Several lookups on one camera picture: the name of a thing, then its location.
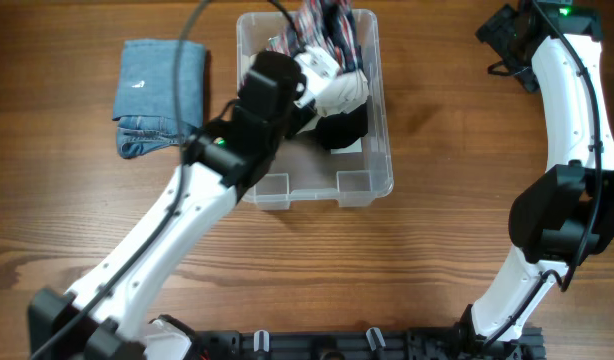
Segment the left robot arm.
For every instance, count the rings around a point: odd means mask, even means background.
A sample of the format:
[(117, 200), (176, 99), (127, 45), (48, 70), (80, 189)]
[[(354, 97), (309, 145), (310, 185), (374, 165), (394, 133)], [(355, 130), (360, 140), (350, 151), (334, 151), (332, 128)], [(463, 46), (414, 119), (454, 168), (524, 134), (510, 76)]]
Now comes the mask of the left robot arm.
[(164, 283), (214, 224), (269, 171), (308, 95), (308, 60), (258, 53), (230, 119), (193, 133), (155, 204), (121, 243), (64, 294), (49, 288), (27, 310), (33, 359), (188, 359), (194, 332), (144, 317)]

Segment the blue denim jeans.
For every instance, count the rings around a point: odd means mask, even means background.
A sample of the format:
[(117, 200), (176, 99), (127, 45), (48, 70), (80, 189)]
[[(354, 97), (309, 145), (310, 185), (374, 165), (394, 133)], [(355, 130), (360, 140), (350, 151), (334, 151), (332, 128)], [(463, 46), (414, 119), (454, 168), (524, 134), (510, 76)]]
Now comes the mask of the blue denim jeans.
[(179, 101), (181, 121), (174, 119), (173, 68), (178, 42), (137, 39), (124, 43), (112, 120), (117, 123), (116, 147), (124, 159), (176, 146), (204, 120), (207, 50), (187, 41), (181, 55)]

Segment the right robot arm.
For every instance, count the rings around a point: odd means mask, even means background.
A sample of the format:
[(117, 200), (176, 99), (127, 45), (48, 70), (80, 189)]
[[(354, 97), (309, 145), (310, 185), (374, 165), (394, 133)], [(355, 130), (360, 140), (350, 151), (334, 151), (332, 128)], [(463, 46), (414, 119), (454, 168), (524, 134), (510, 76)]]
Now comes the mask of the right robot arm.
[(551, 289), (567, 291), (581, 264), (614, 237), (614, 139), (604, 102), (599, 13), (569, 1), (505, 5), (476, 32), (512, 77), (542, 97), (544, 174), (513, 202), (510, 251), (487, 291), (454, 330), (454, 350), (528, 356), (525, 323)]

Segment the black garment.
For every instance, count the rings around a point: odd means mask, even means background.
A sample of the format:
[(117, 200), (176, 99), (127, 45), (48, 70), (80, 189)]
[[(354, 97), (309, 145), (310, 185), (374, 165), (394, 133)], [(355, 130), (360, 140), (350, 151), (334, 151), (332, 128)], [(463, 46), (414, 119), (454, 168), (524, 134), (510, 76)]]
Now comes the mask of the black garment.
[(325, 150), (346, 148), (368, 133), (367, 113), (367, 105), (362, 104), (350, 113), (321, 118), (311, 136)]

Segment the white printed t-shirt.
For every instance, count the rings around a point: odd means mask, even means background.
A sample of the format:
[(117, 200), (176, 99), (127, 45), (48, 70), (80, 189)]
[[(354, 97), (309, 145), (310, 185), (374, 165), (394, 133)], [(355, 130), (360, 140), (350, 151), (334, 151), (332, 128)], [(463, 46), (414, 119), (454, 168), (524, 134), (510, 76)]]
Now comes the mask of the white printed t-shirt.
[(321, 117), (348, 114), (365, 104), (368, 96), (368, 80), (362, 70), (344, 73), (316, 96), (315, 110)]

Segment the red plaid shirt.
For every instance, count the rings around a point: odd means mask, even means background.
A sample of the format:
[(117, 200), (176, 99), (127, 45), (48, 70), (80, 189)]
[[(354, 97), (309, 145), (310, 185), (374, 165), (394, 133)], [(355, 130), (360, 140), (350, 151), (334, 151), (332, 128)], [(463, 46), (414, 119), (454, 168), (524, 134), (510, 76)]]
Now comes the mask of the red plaid shirt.
[(320, 47), (343, 73), (363, 68), (361, 45), (351, 0), (304, 0), (289, 15), (289, 24), (268, 40), (267, 50), (296, 55), (306, 46)]

